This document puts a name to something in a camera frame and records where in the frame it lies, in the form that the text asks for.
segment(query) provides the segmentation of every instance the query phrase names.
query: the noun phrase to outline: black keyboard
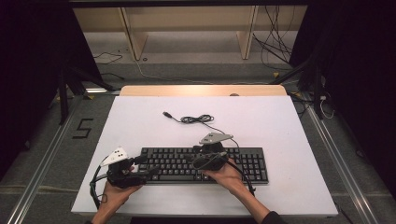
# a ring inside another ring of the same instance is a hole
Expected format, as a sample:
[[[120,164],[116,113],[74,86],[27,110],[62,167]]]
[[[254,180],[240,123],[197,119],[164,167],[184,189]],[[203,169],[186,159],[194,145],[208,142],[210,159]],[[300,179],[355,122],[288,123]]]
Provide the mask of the black keyboard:
[[[228,147],[225,150],[236,166],[248,175],[252,184],[268,184],[261,147]],[[203,175],[202,171],[193,169],[187,161],[187,157],[193,155],[191,147],[143,147],[141,155],[146,155],[148,159],[139,165],[140,171],[155,166],[160,168],[159,173],[148,180],[148,184],[216,183],[210,176]]]

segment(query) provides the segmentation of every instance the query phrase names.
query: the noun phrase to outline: sleeve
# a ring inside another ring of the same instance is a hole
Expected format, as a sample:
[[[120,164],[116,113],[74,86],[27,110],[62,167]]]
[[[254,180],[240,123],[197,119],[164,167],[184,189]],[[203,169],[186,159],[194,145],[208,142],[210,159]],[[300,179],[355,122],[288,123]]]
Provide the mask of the sleeve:
[[[268,215],[262,220],[262,224],[287,224],[277,212],[270,212]]]

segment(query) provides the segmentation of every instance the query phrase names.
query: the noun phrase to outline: gray floor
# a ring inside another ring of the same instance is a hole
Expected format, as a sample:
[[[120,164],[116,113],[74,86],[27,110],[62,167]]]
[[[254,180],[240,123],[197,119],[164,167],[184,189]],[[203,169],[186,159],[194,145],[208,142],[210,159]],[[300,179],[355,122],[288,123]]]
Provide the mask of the gray floor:
[[[291,47],[295,35],[294,32],[285,35]],[[257,33],[257,36],[264,38],[266,33]],[[233,32],[149,34],[142,60],[139,61],[141,72],[126,48],[123,34],[86,34],[86,37],[93,55],[99,55],[102,52],[122,55],[122,59],[114,63],[98,64],[102,73],[113,73],[124,78],[103,75],[105,82],[118,87],[139,84],[196,84],[197,81],[214,84],[268,83],[274,80],[274,72],[285,73],[285,70],[266,67],[262,64],[262,58],[265,63],[270,63],[272,66],[288,68],[286,64],[281,64],[277,58],[266,52],[261,57],[261,47],[255,42],[253,42],[249,59],[242,60]],[[98,63],[108,63],[115,58],[117,57],[103,55],[96,60]],[[288,91],[297,90],[296,79],[297,77],[292,78],[285,83]],[[70,210],[91,162],[114,98],[115,95],[96,94],[92,99],[83,99],[76,107],[64,140],[27,210],[23,223],[83,223],[87,219],[72,214]],[[70,100],[70,103],[73,104],[76,100]],[[296,112],[303,111],[300,103],[295,103],[295,107]],[[86,123],[92,131],[88,138],[74,139],[73,136],[81,135],[81,131],[77,130],[81,119],[92,119]],[[35,174],[41,158],[46,154],[59,128],[59,120],[60,105],[55,99],[31,139],[30,150],[20,154],[0,182],[0,223],[7,222],[18,199],[29,184],[31,176]],[[303,114],[301,123],[334,201],[340,205],[353,223],[363,223],[309,111]],[[356,155],[355,144],[342,121],[335,116],[332,119],[325,119],[324,123],[379,222],[396,223],[395,200],[374,168]],[[284,218],[289,223],[348,223],[345,216],[341,214],[331,218]],[[113,217],[110,223],[129,223],[129,220],[130,217]]]

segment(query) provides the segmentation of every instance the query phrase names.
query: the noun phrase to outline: hand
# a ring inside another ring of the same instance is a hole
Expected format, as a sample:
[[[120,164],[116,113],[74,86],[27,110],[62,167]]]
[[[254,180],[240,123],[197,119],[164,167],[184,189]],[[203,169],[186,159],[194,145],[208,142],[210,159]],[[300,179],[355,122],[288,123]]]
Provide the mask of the hand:
[[[117,212],[117,210],[129,199],[129,196],[143,186],[133,186],[127,189],[120,189],[112,186],[108,181],[102,195],[102,201],[98,212],[93,217],[92,223],[107,223],[107,221]]]
[[[228,161],[235,165],[233,159],[228,159]],[[218,171],[205,170],[203,174],[215,179],[218,184],[222,185],[233,195],[240,190],[246,189],[239,172],[228,163],[225,163]]]
[[[253,215],[257,223],[262,223],[269,214],[270,210],[248,191],[242,182],[241,175],[230,164],[225,163],[218,171],[203,171],[203,174],[214,178],[218,184],[230,191]]]

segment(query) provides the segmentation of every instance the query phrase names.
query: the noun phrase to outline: white table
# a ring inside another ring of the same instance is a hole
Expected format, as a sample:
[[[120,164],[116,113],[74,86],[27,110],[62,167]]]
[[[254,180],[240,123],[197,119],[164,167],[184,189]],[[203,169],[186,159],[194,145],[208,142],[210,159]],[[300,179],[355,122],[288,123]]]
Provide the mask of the white table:
[[[89,182],[101,160],[116,147],[130,157],[141,147],[192,147],[213,130],[180,124],[175,118],[210,114],[210,123],[233,134],[240,147],[262,147],[269,184],[254,186],[256,197],[280,215],[333,217],[337,210],[289,96],[118,96],[93,154],[72,212],[89,215],[96,207]],[[225,147],[234,147],[224,141]],[[98,182],[97,192],[105,181]],[[248,210],[219,185],[145,186],[118,211],[133,216],[245,217]]]

